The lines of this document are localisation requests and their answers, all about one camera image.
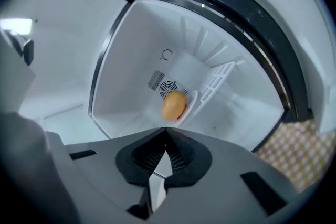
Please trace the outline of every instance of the brown egg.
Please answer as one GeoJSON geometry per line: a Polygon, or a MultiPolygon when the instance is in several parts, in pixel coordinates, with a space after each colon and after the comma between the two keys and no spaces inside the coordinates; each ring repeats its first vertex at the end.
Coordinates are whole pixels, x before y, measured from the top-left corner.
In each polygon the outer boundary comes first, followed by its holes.
{"type": "Polygon", "coordinates": [[[180,117],[185,109],[187,97],[181,91],[172,91],[163,101],[162,117],[167,121],[174,121],[180,117]]]}

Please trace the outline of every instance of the checkered cloth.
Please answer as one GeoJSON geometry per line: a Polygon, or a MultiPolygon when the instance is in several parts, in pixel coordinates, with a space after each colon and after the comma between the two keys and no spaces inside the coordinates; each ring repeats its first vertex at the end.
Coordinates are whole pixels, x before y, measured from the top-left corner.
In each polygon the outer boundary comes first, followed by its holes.
{"type": "Polygon", "coordinates": [[[281,123],[257,156],[285,174],[298,191],[326,172],[336,146],[336,131],[318,135],[315,121],[281,123]]]}

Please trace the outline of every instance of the fan grille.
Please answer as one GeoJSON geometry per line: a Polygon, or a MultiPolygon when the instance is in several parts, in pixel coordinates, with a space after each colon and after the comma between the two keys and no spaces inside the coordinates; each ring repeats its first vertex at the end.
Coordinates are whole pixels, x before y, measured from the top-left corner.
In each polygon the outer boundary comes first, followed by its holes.
{"type": "Polygon", "coordinates": [[[172,91],[176,91],[177,90],[177,86],[175,84],[175,81],[165,81],[160,85],[159,88],[159,92],[160,95],[163,99],[165,99],[165,97],[171,93],[172,91]]]}

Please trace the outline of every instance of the white rack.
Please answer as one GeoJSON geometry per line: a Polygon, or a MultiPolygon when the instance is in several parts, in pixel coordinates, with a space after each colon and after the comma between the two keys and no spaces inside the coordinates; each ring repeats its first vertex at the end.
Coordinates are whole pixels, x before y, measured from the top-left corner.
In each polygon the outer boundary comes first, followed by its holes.
{"type": "Polygon", "coordinates": [[[236,62],[232,61],[213,67],[201,90],[191,93],[192,98],[187,105],[186,111],[182,114],[180,119],[175,122],[174,126],[179,127],[184,121],[189,121],[195,117],[223,85],[235,66],[236,62]]]}

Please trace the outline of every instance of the checkered tablecloth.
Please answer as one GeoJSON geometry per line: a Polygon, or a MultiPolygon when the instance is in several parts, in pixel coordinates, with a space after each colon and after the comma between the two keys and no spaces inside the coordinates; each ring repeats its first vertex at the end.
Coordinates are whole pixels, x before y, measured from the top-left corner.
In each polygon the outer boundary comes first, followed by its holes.
{"type": "Polygon", "coordinates": [[[285,174],[298,191],[326,172],[336,146],[336,131],[318,135],[314,120],[281,123],[257,156],[285,174]]]}

